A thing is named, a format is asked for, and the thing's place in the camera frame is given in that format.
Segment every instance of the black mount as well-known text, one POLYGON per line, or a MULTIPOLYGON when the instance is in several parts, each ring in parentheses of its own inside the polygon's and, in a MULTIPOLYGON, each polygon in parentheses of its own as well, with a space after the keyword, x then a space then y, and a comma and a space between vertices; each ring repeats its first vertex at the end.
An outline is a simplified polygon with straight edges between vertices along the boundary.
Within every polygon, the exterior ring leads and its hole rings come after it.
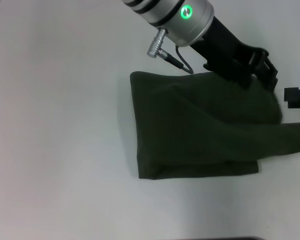
POLYGON ((284 101, 288 102, 289 109, 300 109, 300 90, 298 87, 284 89, 284 101))
POLYGON ((207 60, 205 69, 245 88, 255 75, 267 90, 275 89, 278 71, 267 50, 240 42, 216 17, 202 38, 191 47, 207 60))

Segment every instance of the black cable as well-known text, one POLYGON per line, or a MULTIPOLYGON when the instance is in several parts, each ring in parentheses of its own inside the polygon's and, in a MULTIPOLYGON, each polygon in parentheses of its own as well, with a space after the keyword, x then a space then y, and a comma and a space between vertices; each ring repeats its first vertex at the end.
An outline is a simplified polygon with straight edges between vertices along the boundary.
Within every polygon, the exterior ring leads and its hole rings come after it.
POLYGON ((175 46, 175 52, 176 54, 179 56, 179 58, 181 59, 181 61, 186 65, 186 67, 188 69, 186 69, 185 67, 183 68, 183 70, 185 72, 187 72, 188 74, 194 74, 194 70, 191 68, 191 66, 187 63, 187 61, 181 56, 180 52, 179 52, 179 46, 175 46))

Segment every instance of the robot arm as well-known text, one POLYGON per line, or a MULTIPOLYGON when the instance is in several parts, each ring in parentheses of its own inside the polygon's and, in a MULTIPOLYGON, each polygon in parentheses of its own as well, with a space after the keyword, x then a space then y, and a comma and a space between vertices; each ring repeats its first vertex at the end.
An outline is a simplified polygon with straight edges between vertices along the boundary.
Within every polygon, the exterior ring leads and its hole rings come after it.
POLYGON ((165 37, 178 47, 192 47, 203 56, 204 67, 230 81, 246 83, 247 76, 256 75, 262 84, 273 91, 278 71, 262 48, 240 42, 216 17, 208 0, 122 0, 158 29, 148 56, 157 56, 174 66, 193 73, 190 66, 175 59, 161 46, 165 37))

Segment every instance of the white table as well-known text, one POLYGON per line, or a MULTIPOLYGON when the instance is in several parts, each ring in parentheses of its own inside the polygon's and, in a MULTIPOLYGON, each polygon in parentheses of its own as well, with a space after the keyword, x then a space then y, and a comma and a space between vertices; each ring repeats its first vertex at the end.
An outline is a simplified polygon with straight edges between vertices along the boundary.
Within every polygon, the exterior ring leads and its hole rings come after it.
MULTIPOLYGON (((283 102, 300 87, 300 0, 211 3, 269 50, 284 121, 300 122, 283 102)), ((120 0, 0 2, 0 240, 300 240, 300 154, 256 175, 138 179, 129 75, 185 74, 147 57, 156 32, 120 0)))

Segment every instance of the cloth fold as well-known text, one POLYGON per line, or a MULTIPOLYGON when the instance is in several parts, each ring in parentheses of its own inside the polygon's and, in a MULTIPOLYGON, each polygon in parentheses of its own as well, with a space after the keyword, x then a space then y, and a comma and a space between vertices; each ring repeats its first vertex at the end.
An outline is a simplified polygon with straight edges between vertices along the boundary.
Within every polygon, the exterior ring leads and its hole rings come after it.
POLYGON ((238 176, 257 160, 300 152, 300 123, 281 124, 275 95, 213 72, 130 76, 141 179, 238 176))

